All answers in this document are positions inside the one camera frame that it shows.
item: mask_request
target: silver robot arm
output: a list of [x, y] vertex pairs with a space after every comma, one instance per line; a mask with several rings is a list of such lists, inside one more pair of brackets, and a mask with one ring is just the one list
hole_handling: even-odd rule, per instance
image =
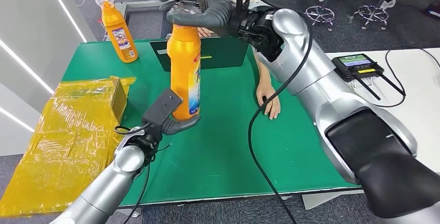
[[123, 147], [113, 162], [50, 224], [105, 223], [142, 172], [144, 160], [144, 152], [138, 146]]
[[281, 83], [299, 68], [312, 41], [307, 61], [286, 88], [307, 111], [334, 167], [346, 181], [362, 186], [382, 223], [440, 223], [440, 176], [415, 159], [417, 142], [408, 129], [348, 87], [295, 11], [236, 2], [172, 0], [160, 9], [199, 6], [203, 13], [168, 13], [167, 19], [251, 44]]
[[[272, 26], [284, 48], [272, 62], [261, 53], [258, 58], [285, 82], [306, 53], [309, 32], [289, 9], [276, 11]], [[392, 114], [352, 91], [334, 69], [313, 40], [307, 62], [287, 86], [310, 116], [334, 167], [363, 187], [382, 223], [440, 223], [440, 176], [415, 159], [415, 138]]]
[[177, 122], [168, 116], [182, 100], [166, 89], [142, 117], [142, 127], [135, 127], [115, 150], [114, 160], [50, 224], [104, 224], [115, 212], [143, 169], [154, 161], [162, 134], [173, 135], [191, 128], [200, 120], [196, 115]]

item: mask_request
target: chair base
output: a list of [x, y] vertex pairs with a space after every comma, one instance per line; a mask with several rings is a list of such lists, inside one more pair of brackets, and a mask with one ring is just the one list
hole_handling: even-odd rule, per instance
[[387, 24], [388, 24], [387, 20], [390, 17], [390, 15], [388, 15], [388, 12], [382, 8], [376, 7], [374, 5], [361, 6], [359, 7], [359, 9], [357, 9], [355, 13], [353, 13], [353, 15], [351, 15], [350, 23], [353, 22], [354, 16], [356, 14], [359, 14], [359, 16], [361, 16], [363, 19], [366, 20], [364, 26], [361, 27], [363, 30], [367, 29], [367, 25], [370, 22], [380, 23], [381, 30], [387, 29]]
[[308, 18], [313, 21], [312, 25], [315, 25], [316, 23], [328, 23], [330, 27], [327, 28], [327, 30], [333, 30], [333, 20], [335, 19], [335, 13], [332, 10], [328, 8], [322, 8], [319, 5], [315, 5], [307, 8], [306, 12], [304, 13]]

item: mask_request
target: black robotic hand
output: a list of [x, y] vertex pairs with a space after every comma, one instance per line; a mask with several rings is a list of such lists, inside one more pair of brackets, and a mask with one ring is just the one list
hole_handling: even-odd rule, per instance
[[[231, 0], [160, 0], [166, 2], [159, 10], [167, 12], [167, 20], [182, 26], [204, 27], [218, 30], [227, 27], [235, 3]], [[202, 13], [170, 11], [175, 5], [188, 4], [200, 8]]]

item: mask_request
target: white wall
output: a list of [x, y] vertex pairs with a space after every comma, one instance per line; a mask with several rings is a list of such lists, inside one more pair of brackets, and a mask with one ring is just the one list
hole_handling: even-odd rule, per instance
[[[0, 83], [0, 107], [31, 128], [35, 128], [40, 113]], [[0, 156], [23, 154], [28, 147], [32, 131], [0, 113]]]
[[[62, 0], [87, 41], [96, 41], [73, 0]], [[83, 39], [58, 0], [2, 0], [0, 39], [55, 89]], [[0, 82], [41, 112], [50, 93], [0, 48]]]
[[[96, 41], [73, 0], [1, 0], [0, 40], [51, 89], [60, 82], [76, 48]], [[35, 128], [46, 90], [0, 46], [0, 107]], [[0, 112], [0, 156], [24, 153], [32, 132]]]

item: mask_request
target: plastic wrap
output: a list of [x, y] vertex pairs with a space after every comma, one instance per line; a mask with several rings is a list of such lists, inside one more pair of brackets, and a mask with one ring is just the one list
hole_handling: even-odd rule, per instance
[[0, 216], [63, 211], [113, 159], [134, 78], [59, 84], [0, 201]]

